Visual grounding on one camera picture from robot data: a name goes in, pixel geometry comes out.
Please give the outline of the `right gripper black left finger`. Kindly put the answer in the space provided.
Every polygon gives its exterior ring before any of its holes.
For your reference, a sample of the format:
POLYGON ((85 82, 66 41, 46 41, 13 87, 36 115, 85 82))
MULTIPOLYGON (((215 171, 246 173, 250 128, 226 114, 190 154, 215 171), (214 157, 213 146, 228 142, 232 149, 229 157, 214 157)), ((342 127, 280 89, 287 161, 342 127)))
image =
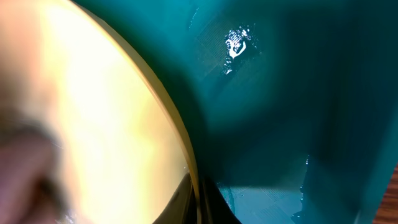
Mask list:
POLYGON ((190 174, 179 183, 172 198, 153 224, 196 224, 197 206, 190 174))

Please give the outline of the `yellow plate with blue stain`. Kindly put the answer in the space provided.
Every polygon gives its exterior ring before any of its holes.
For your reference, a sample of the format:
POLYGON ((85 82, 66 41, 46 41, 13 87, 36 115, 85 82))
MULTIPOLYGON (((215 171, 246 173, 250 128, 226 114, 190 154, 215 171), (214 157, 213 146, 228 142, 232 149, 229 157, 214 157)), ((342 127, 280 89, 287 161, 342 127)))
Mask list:
POLYGON ((59 223, 153 223, 197 165, 169 94, 104 20, 71 1, 1 2, 1 137, 34 129, 57 163, 59 223))

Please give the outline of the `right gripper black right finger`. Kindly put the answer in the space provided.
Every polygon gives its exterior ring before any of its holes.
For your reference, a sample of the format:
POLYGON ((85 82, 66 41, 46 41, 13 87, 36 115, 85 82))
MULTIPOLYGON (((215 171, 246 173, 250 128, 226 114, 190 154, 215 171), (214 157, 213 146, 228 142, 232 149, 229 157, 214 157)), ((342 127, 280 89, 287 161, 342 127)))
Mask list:
POLYGON ((241 224, 208 177, 200 182, 200 205, 202 224, 241 224))

